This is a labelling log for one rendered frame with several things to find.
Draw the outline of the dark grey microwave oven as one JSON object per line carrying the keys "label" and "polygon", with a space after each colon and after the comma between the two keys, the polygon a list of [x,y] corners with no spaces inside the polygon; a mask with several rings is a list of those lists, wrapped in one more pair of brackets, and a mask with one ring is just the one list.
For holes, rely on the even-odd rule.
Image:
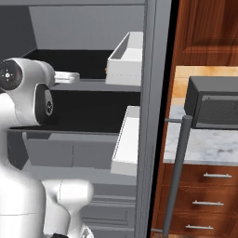
{"label": "dark grey microwave oven", "polygon": [[191,76],[184,111],[194,129],[238,130],[238,76]]}

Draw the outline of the wooden drawer front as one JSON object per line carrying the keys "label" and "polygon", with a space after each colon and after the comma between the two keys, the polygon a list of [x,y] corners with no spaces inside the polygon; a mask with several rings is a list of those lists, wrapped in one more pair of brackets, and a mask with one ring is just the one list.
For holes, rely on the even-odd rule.
{"label": "wooden drawer front", "polygon": [[[232,178],[204,178],[204,174],[230,174]],[[238,166],[183,165],[180,186],[202,185],[238,186]]]}
{"label": "wooden drawer front", "polygon": [[[222,202],[224,206],[193,205],[193,201]],[[238,209],[238,189],[228,187],[179,187],[175,213],[219,212],[234,213]]]}
{"label": "wooden drawer front", "polygon": [[[186,225],[211,226],[214,230],[191,230],[186,229]],[[173,216],[170,234],[211,236],[215,238],[238,238],[238,218],[219,215],[176,214]]]}

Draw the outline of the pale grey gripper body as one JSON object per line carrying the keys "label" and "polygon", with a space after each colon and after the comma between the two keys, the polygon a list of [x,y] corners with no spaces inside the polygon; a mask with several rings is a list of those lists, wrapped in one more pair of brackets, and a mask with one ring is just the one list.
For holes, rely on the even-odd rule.
{"label": "pale grey gripper body", "polygon": [[72,84],[80,79],[79,73],[55,72],[56,84]]}

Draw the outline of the grey fridge shelf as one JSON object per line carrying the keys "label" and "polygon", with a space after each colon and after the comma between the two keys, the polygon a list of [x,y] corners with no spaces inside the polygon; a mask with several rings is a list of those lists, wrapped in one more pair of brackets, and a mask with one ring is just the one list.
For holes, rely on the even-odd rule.
{"label": "grey fridge shelf", "polygon": [[140,92],[139,86],[107,85],[104,80],[84,80],[72,84],[55,84],[52,90]]}

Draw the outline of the grey fridge door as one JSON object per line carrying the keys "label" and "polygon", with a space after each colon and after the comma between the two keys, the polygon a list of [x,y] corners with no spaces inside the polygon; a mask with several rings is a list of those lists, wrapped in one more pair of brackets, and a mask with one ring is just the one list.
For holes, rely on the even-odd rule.
{"label": "grey fridge door", "polygon": [[134,238],[146,238],[172,0],[146,0]]}

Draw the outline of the grey fridge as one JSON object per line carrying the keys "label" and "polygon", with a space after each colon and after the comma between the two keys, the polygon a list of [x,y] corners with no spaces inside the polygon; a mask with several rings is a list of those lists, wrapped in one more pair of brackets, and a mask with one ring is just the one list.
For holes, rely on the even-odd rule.
{"label": "grey fridge", "polygon": [[[12,58],[39,60],[48,63],[55,72],[79,73],[78,81],[105,81],[108,57],[128,32],[143,32],[143,26],[142,6],[0,0],[0,62]],[[53,113],[48,121],[7,131],[9,162],[41,181],[89,181],[94,189],[93,198],[80,210],[80,216],[94,238],[134,238],[137,176],[93,167],[32,165],[22,134],[119,136],[126,108],[140,108],[140,92],[66,91],[52,87]]]}

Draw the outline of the wooden wall cupboard door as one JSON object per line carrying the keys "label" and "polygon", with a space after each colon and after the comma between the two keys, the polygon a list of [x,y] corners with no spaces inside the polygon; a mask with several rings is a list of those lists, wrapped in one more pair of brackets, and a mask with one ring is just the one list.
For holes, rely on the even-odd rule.
{"label": "wooden wall cupboard door", "polygon": [[179,66],[238,66],[238,0],[180,0]]}

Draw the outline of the white deep door bin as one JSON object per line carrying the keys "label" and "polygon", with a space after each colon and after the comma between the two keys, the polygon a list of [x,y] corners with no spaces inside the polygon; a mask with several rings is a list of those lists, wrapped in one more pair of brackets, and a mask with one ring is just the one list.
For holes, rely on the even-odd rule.
{"label": "white deep door bin", "polygon": [[107,59],[107,85],[141,86],[143,32],[128,32]]}

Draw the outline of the white shallow door bin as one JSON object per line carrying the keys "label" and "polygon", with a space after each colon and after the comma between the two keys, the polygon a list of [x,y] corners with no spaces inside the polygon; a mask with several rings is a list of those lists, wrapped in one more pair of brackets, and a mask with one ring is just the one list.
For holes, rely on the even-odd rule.
{"label": "white shallow door bin", "polygon": [[114,148],[111,172],[136,176],[139,150],[139,106],[128,106]]}

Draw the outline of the grey fridge crisper drawer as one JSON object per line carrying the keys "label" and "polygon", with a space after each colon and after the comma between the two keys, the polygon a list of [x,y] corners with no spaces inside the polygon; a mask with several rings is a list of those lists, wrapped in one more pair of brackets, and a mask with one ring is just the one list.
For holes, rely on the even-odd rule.
{"label": "grey fridge crisper drawer", "polygon": [[32,165],[110,169],[117,134],[22,134]]}

